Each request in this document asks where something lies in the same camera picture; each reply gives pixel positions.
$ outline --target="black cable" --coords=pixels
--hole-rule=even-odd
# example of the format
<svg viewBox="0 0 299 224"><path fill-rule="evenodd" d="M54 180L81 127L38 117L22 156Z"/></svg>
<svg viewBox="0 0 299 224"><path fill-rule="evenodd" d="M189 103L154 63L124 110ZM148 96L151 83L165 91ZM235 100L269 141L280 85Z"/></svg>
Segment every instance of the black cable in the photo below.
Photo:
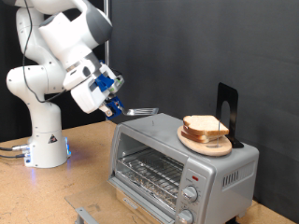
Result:
<svg viewBox="0 0 299 224"><path fill-rule="evenodd" d="M111 69L112 71L114 71L114 72L117 72L119 75L122 75L122 73L119 72L118 70L115 70L114 68L111 68L111 67L110 67L110 69Z"/></svg>
<svg viewBox="0 0 299 224"><path fill-rule="evenodd" d="M12 148L9 148L9 147L0 147L0 150L2 150L2 151L12 151Z"/></svg>
<svg viewBox="0 0 299 224"><path fill-rule="evenodd" d="M0 157L2 157L2 158L9 158L9 159L18 159L18 158L24 158L25 154L19 154L19 155L13 156L13 157L8 157L8 156L0 155Z"/></svg>
<svg viewBox="0 0 299 224"><path fill-rule="evenodd" d="M26 74L25 74L25 54L26 54L27 46L28 46L29 39L30 39L30 36L31 36L31 33L32 33L33 24L32 24L32 19L31 19L31 13L30 13L29 7L28 7L28 5L27 5L27 1L24 0L24 2L25 2L25 5L26 5L26 8L27 8L27 12L28 12L28 15L29 15L29 20L30 20L30 32L29 32L29 35L28 35L28 38L27 38L27 41L26 41L26 45L25 45L25 49L24 49L24 53L23 53L23 56L22 56L22 70L23 70L23 75L24 75L25 84L26 84L28 90L29 90L31 93L33 93L33 94L35 95L37 101L38 101L39 103L46 103L46 102L49 102L49 101L55 99L56 97L62 95L62 94L65 93L66 91L62 91L62 92L60 92L59 94L56 94L56 95L54 95L53 97L49 98L48 100L41 101L41 100L38 99L38 96L36 95L36 93L35 93L33 90L30 89L30 87L29 87L29 85L28 85L28 83L27 83Z"/></svg>

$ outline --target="silver toaster oven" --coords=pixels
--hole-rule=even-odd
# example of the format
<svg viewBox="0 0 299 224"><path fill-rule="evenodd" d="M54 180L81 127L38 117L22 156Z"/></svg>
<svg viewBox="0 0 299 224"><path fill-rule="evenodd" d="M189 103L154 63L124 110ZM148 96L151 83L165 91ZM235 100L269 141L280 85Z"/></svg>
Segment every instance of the silver toaster oven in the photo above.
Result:
<svg viewBox="0 0 299 224"><path fill-rule="evenodd" d="M162 223L223 224L253 197L259 151L244 144L222 157L179 141L182 120L159 114L117 126L109 182Z"/></svg>

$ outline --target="metal bracket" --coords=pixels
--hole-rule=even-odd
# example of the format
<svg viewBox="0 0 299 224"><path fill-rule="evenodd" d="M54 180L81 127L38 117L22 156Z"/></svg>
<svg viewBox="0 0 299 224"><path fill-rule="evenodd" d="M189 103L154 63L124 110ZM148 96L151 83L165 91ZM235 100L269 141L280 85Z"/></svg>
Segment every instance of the metal bracket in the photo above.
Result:
<svg viewBox="0 0 299 224"><path fill-rule="evenodd" d="M226 222L225 224L239 224L239 223L236 221L236 218L233 217L231 220L229 220L229 221Z"/></svg>
<svg viewBox="0 0 299 224"><path fill-rule="evenodd" d="M87 224L99 224L83 207L77 208L75 211L78 213L75 224L84 224L84 221Z"/></svg>

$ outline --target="wooden plate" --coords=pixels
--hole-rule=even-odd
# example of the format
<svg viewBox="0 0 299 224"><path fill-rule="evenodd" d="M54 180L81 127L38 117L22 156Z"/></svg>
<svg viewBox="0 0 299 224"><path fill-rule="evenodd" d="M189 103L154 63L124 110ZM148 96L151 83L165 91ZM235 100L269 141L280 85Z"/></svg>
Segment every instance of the wooden plate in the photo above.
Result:
<svg viewBox="0 0 299 224"><path fill-rule="evenodd" d="M181 131L183 130L183 126L178 128L178 138L189 149L207 155L207 156L224 156L229 154L232 151L232 144L227 137L223 136L219 139L219 145L221 147L208 147L217 145L217 139L210 141L208 143L198 143L185 138L181 135Z"/></svg>

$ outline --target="toaster oven rack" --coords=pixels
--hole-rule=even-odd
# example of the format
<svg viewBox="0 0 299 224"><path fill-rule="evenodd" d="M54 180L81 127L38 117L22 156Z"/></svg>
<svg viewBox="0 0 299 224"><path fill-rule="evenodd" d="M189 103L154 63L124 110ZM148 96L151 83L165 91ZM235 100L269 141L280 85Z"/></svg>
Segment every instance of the toaster oven rack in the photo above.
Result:
<svg viewBox="0 0 299 224"><path fill-rule="evenodd" d="M118 160L126 170L121 174L154 194L172 210L176 209L183 164L152 148Z"/></svg>

